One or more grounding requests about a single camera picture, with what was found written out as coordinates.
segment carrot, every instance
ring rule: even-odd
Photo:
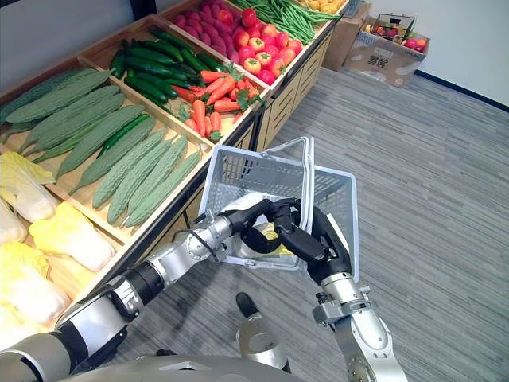
[[[210,122],[212,125],[212,131],[221,131],[221,114],[214,111],[210,114]]]
[[[175,92],[177,92],[179,97],[185,99],[189,103],[192,103],[196,99],[196,96],[192,92],[190,92],[188,89],[179,88],[178,86],[175,86],[175,85],[171,85],[171,87],[173,88],[173,90]]]
[[[187,121],[184,122],[184,125],[192,128],[195,132],[199,133],[198,125],[196,125],[196,122],[193,119],[188,119]]]
[[[235,88],[233,89],[231,92],[230,92],[230,98],[234,101],[237,100],[237,93],[239,92],[239,89],[238,88]]]
[[[225,72],[210,72],[208,70],[202,70],[200,72],[200,74],[201,74],[201,78],[204,79],[204,82],[206,84],[210,84],[211,82],[214,82],[218,78],[228,76],[228,73],[225,73]]]
[[[235,87],[235,78],[232,76],[226,77],[224,82],[208,97],[207,105],[212,105],[218,99],[231,92]]]
[[[205,136],[207,138],[210,138],[210,134],[212,133],[212,123],[211,123],[209,117],[205,117],[205,125],[207,126],[207,129],[205,131]]]
[[[196,125],[198,126],[198,131],[202,137],[205,136],[205,132],[207,127],[205,126],[205,103],[204,101],[200,101],[197,99],[192,103],[192,109],[194,110],[194,115],[196,119]]]
[[[227,111],[240,110],[240,105],[233,101],[216,101],[214,103],[214,110],[219,113],[225,113]]]

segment wooden display shelf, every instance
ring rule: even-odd
[[[85,49],[80,55],[84,57],[85,60],[88,61],[88,63],[97,69],[101,70],[108,70],[111,60],[113,59],[113,56],[122,48],[122,40],[130,41],[131,39],[135,40],[156,40],[157,38],[154,37],[152,34],[149,33],[149,29],[151,27],[157,27],[159,29],[163,29],[169,34],[172,34],[173,36],[179,37],[181,40],[187,42],[191,47],[195,50],[197,53],[206,53],[209,56],[214,57],[219,63],[225,63],[225,60],[218,59],[218,57],[215,54],[212,54],[214,51],[210,49],[206,45],[202,45],[201,43],[197,44],[194,40],[189,39],[188,36],[181,35],[179,32],[180,30],[175,25],[169,25],[167,21],[161,20],[160,18],[149,15],[145,18],[142,18],[135,23],[127,26],[124,29],[121,29],[117,33],[114,33],[101,41],[97,42],[96,44],[88,47]],[[116,83],[122,83],[123,80],[117,80],[114,78],[114,81]],[[260,91],[260,96],[265,97],[268,88],[264,87],[264,85],[259,81],[258,79],[252,80],[255,87]],[[131,92],[138,95],[138,97],[143,98],[146,103],[150,103],[154,105],[152,102],[150,102],[148,99],[146,99],[143,95],[137,93],[134,89],[131,89]],[[170,110],[173,110],[175,113],[178,113],[178,110],[180,106],[183,105],[186,110],[191,110],[192,105],[182,99],[182,98],[176,98],[176,99],[170,99],[168,103],[166,104],[166,107]],[[247,108],[242,116],[237,120],[236,123],[233,123],[233,119],[235,115],[233,113],[222,113],[221,115],[221,135],[223,136],[218,144],[223,144],[226,142],[231,133],[235,130],[237,126],[239,126],[240,123],[245,118],[248,118],[250,113],[254,110],[256,110],[260,106],[259,103],[255,103],[251,105],[249,108]],[[172,117],[169,113],[166,111],[163,111],[161,108],[157,107],[161,113],[166,115],[170,119],[174,119],[176,123],[180,124],[182,128],[187,129],[191,131],[196,137],[200,137],[199,134],[197,134],[195,131],[192,131],[187,126],[185,126],[181,121],[175,119]]]
[[[90,68],[90,63],[87,59],[80,56],[65,59],[49,68],[48,70],[36,75],[30,80],[27,80],[19,87],[0,96],[0,103],[8,103],[23,92],[29,90],[42,81],[47,80],[51,76],[54,76],[59,72],[64,72],[74,68]],[[168,197],[157,208],[157,210],[142,225],[133,228],[124,228],[108,224],[108,203],[106,203],[106,205],[98,210],[92,208],[91,200],[101,180],[91,185],[85,186],[82,189],[79,189],[72,196],[68,195],[70,190],[81,178],[83,171],[95,160],[99,151],[96,151],[77,169],[60,177],[56,184],[45,185],[49,192],[52,193],[59,202],[67,201],[76,209],[81,211],[94,224],[95,229],[109,243],[112,244],[116,251],[115,255],[110,259],[110,261],[100,271],[97,272],[93,272],[87,268],[84,268],[74,259],[71,259],[67,256],[49,256],[49,278],[65,290],[65,292],[72,299],[72,304],[90,293],[90,291],[94,289],[101,280],[103,280],[105,275],[110,272],[111,268],[114,267],[117,262],[122,260],[126,253],[132,250],[134,244],[137,243],[140,237],[142,237],[146,231],[150,229],[151,225],[155,220],[159,218],[162,211],[164,211],[173,202],[173,200],[179,196],[182,189],[189,182],[191,182],[196,174],[206,166],[213,147],[213,145],[208,140],[197,136],[194,131],[188,129],[185,125],[180,123],[168,113],[165,113],[153,103],[147,101],[144,97],[141,97],[137,92],[134,92],[121,81],[118,81],[114,77],[110,76],[107,84],[114,84],[120,87],[121,92],[123,92],[126,96],[123,106],[130,104],[140,104],[145,106],[144,112],[152,115],[157,121],[153,131],[159,131],[160,129],[165,128],[167,130],[165,139],[171,139],[177,136],[185,136],[188,139],[188,149],[185,153],[185,157],[196,152],[197,150],[201,151],[202,156],[198,165],[196,165],[196,167],[191,171],[191,173],[188,174],[188,176],[181,182],[181,184],[176,187],[170,195],[168,195]],[[16,151],[25,141],[28,133],[29,132],[22,132],[11,135],[7,142],[0,146],[0,151]],[[28,158],[34,159],[40,154],[41,153],[32,154],[28,156]],[[58,167],[66,155],[68,155],[68,153],[43,161],[40,163],[40,165],[45,169],[50,170],[53,174],[56,174]],[[122,221],[124,221],[124,219],[125,216],[121,216],[116,223],[120,224]],[[27,244],[33,244],[31,236],[27,238],[26,242]]]
[[[242,10],[242,8],[238,7],[237,5],[229,2],[228,0],[225,0],[226,5],[233,9],[233,10]],[[335,14],[342,14],[344,10],[346,9],[347,5],[349,3],[349,0],[345,1],[344,4],[337,10]],[[173,19],[175,16],[177,16],[180,12],[184,10],[192,10],[192,11],[198,11],[198,6],[201,4],[201,0],[184,0],[183,2],[180,2],[176,4],[175,6],[170,6],[168,9],[163,10],[159,12],[157,15],[158,17],[166,20],[172,29],[177,30],[181,35],[185,36],[189,41],[193,41],[196,45],[201,46],[203,49],[206,49],[208,52],[210,52],[211,56],[214,56],[217,60],[230,62],[230,60],[223,56],[221,53],[215,51],[214,49],[206,46],[203,42],[198,40],[197,38],[191,36],[189,33],[185,32],[183,29],[177,27],[173,24]],[[320,23],[319,25],[316,25],[315,27],[315,40],[329,27],[329,25],[334,21],[325,21]],[[299,54],[293,59],[293,61],[288,65],[286,68],[286,73],[299,70],[300,65],[303,63],[303,57],[305,57],[309,52],[309,49],[313,49],[313,42],[310,42],[307,45],[304,45],[302,47],[302,50],[299,52]],[[249,72],[247,72],[244,68],[242,68],[242,65],[236,64],[236,67],[240,72],[246,73],[246,76],[248,76],[251,79],[257,80],[260,84],[264,85],[265,87],[268,87],[269,89],[269,96],[271,96],[277,89],[281,87],[283,82],[285,81],[286,75],[279,76],[271,85],[265,84],[260,79],[252,76]]]

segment robotic hand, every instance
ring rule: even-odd
[[[391,335],[367,297],[369,289],[358,287],[352,279],[350,257],[338,236],[336,222],[331,215],[326,216],[315,208],[310,236],[297,226],[299,209],[300,201],[296,199],[275,203],[263,200],[243,211],[222,212],[203,228],[178,232],[172,244],[75,304],[59,319],[54,332],[36,334],[1,351],[2,380],[50,382],[97,367],[123,341],[129,322],[138,316],[143,306],[195,263],[209,256],[220,257],[226,250],[223,242],[238,233],[244,243],[257,252],[270,253],[284,244],[307,262],[309,275],[324,290],[317,295],[320,305],[313,310],[313,316],[316,322],[329,325],[334,331],[348,365],[349,381],[406,381],[392,351]],[[277,239],[268,240],[253,228],[262,214],[274,223]],[[220,380],[218,376],[225,373],[248,376],[253,381],[297,380],[263,365],[271,361],[264,361],[260,354],[250,354],[246,358],[261,363],[229,357],[179,356],[169,357],[172,358],[169,362],[163,360],[167,357],[157,357],[157,360],[135,361],[136,365],[101,368],[72,380],[127,382],[129,378],[140,380],[140,374],[144,380],[161,380],[162,373],[165,380],[186,380],[188,375],[178,372],[190,368],[211,374],[212,379],[204,376],[196,379],[203,381]]]

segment cucumber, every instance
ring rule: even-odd
[[[110,63],[110,73],[112,76],[117,77],[119,80],[126,71],[126,55],[123,50],[119,50],[114,56]]]
[[[139,41],[141,47],[152,49],[159,53],[164,53],[166,56],[172,57],[177,62],[182,62],[181,52],[170,44],[166,44],[164,41]]]
[[[152,28],[149,30],[149,32],[152,35],[154,35],[155,37],[161,38],[163,41],[169,42],[171,45],[177,46],[178,48],[187,48],[187,49],[192,50],[191,47],[188,44],[186,44],[185,42],[183,42],[180,38],[175,37],[175,36],[165,32],[164,30]]]
[[[159,77],[152,76],[149,73],[140,73],[137,75],[137,78],[150,82],[153,86],[159,88],[162,92],[164,92],[169,98],[176,99],[177,93],[173,90],[173,88],[167,81]]]
[[[223,65],[214,60],[208,54],[198,53],[196,56],[198,57],[198,59],[200,59],[201,62],[206,64],[210,69],[215,70],[216,72],[222,72]]]
[[[153,74],[161,78],[173,78],[175,69],[166,68],[163,64],[140,57],[127,57],[126,66],[139,72]]]
[[[156,105],[158,105],[162,110],[166,111],[167,113],[171,114],[174,116],[174,114],[172,113],[171,110],[169,110],[163,103],[159,102],[158,100],[156,100],[154,97],[152,97],[150,94],[146,94],[146,93],[140,93],[142,96],[144,96],[145,98],[147,98],[149,101],[155,103]]]
[[[200,60],[196,58],[192,50],[182,49],[181,52],[184,57],[184,62],[191,66],[191,68],[198,72],[201,72],[202,70],[209,70]]]
[[[147,60],[155,61],[163,65],[175,64],[175,60],[172,57],[145,48],[132,48],[129,51],[129,55],[132,57],[145,58]]]
[[[103,144],[103,148],[97,155],[97,158],[106,153],[116,142],[119,141],[121,137],[123,137],[127,132],[133,130],[141,121],[148,119],[150,116],[148,114],[140,114],[138,117],[126,123],[122,129],[114,133],[108,140]]]
[[[137,92],[143,92],[151,95],[159,102],[167,103],[168,97],[158,87],[152,85],[150,82],[142,80],[139,76],[126,77],[124,82],[131,86]]]
[[[192,76],[198,75],[198,72],[196,70],[191,68],[189,65],[186,65],[183,63],[173,64],[172,68],[178,69],[181,72],[185,73],[186,75],[192,75]]]

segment floor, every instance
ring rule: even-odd
[[[322,69],[276,142],[316,139],[319,165],[355,174],[361,280],[416,382],[509,380],[509,114],[415,77],[389,88]],[[307,381],[346,381],[314,325],[309,277],[202,263],[153,301],[114,362],[238,355],[235,294],[251,294]]]

